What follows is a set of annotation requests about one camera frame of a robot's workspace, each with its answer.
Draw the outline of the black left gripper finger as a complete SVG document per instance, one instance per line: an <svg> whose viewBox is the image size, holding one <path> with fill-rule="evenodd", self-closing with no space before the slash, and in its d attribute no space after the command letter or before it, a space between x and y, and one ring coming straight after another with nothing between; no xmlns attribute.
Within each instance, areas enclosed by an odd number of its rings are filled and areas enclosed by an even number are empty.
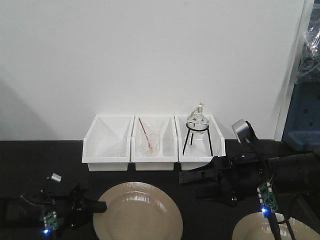
<svg viewBox="0 0 320 240"><path fill-rule="evenodd" d="M86 213L104 213L107 210L107 204L105 201L85 199L81 202L81 208Z"/></svg>

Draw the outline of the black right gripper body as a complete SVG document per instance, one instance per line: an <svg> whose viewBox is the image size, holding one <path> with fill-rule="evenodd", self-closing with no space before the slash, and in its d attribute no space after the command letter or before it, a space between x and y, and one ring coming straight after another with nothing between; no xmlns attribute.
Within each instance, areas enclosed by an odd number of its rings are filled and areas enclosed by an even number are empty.
<svg viewBox="0 0 320 240"><path fill-rule="evenodd" d="M211 177L231 180L264 180L269 177L269 169L256 153L235 153L216 156L211 160Z"/></svg>

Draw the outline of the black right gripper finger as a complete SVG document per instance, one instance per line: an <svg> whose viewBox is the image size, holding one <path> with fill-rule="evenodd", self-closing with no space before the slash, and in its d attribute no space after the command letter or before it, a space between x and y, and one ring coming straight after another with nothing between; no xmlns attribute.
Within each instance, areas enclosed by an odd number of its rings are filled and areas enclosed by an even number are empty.
<svg viewBox="0 0 320 240"><path fill-rule="evenodd" d="M217 171L211 163L191 170L182 170L178 174L178 183L180 185L204 183L206 181L217 181Z"/></svg>
<svg viewBox="0 0 320 240"><path fill-rule="evenodd" d="M201 180L194 187L194 196L197 200L214 202L229 207L235 207L238 199L230 183L225 180L208 178Z"/></svg>

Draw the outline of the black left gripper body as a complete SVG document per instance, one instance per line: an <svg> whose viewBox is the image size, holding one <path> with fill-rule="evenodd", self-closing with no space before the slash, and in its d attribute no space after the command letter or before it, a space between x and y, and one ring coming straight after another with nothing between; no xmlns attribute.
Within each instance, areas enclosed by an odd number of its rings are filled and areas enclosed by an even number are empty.
<svg viewBox="0 0 320 240"><path fill-rule="evenodd" d="M42 191L45 198L44 213L41 219L49 212L56 212L59 229L48 231L43 229L45 237L61 237L67 229L76 230L88 223L88 213L81 208L81 202L85 200L88 191L77 184L69 193L55 194L46 190Z"/></svg>

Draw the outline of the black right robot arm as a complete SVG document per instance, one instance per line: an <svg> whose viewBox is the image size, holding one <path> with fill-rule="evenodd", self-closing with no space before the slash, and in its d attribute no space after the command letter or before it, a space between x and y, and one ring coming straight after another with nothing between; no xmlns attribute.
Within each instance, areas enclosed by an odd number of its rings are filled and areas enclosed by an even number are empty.
<svg viewBox="0 0 320 240"><path fill-rule="evenodd" d="M204 166L179 172L178 182L197 184L197 199L230 207L257 197L273 238L280 240L276 213L282 213L284 223L289 223L289 208L280 201L280 195L318 193L320 157L305 153L263 158L252 152L216 156Z"/></svg>

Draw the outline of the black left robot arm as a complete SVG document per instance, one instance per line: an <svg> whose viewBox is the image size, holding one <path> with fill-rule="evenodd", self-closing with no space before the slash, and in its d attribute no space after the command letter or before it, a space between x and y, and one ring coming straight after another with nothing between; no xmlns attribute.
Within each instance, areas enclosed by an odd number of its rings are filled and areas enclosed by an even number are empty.
<svg viewBox="0 0 320 240"><path fill-rule="evenodd" d="M0 198L0 227L42 229L49 239L62 236L67 229L77 229L88 223L93 214L105 213L105 201L85 197L87 189L77 184L68 193L56 193L44 188L39 194Z"/></svg>

